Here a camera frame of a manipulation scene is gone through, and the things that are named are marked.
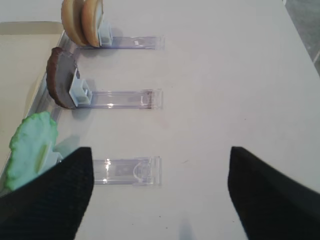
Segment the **white plastic clip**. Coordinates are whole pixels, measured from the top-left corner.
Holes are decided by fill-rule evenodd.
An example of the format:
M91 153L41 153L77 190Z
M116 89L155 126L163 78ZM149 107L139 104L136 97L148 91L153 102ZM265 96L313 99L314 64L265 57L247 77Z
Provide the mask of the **white plastic clip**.
M78 68L75 69L72 84L70 87L70 97L72 98L76 107L80 104L90 105L92 99L92 91L84 79L77 77Z
M98 37L100 46L111 46L113 42L111 26L110 24L104 20L104 15L101 18L98 27Z
M52 168L57 163L61 162L63 157L61 156L60 152L53 152L52 151L52 142L50 142L43 152L43 159L40 163L38 174L42 174L45 171Z

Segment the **white surface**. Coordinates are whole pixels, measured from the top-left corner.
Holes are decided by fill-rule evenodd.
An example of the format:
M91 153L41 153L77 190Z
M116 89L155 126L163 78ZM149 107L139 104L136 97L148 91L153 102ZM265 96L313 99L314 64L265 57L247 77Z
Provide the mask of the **white surface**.
M63 0L1 0L0 22L59 21Z
M37 18L60 17L43 2ZM165 51L87 51L81 77L162 88L164 110L68 111L59 141L80 138L95 159L159 155L163 186L96 186L78 240L246 239L227 189L231 146L320 192L319 76L281 1L109 0L105 12L115 36L164 35Z

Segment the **clear plastic stand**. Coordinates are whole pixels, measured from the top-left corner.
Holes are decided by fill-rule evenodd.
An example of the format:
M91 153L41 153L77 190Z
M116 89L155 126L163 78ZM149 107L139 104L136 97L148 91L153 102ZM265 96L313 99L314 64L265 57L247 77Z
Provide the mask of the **clear plastic stand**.
M133 159L94 160L94 183L98 185L161 185L162 159L140 157Z
M113 36L111 25L103 17L98 28L99 44L102 49L149 49L163 50L163 36ZM93 46L81 48L92 49Z
M161 89L141 91L91 91L84 79L77 78L77 71L69 94L77 109L161 109Z

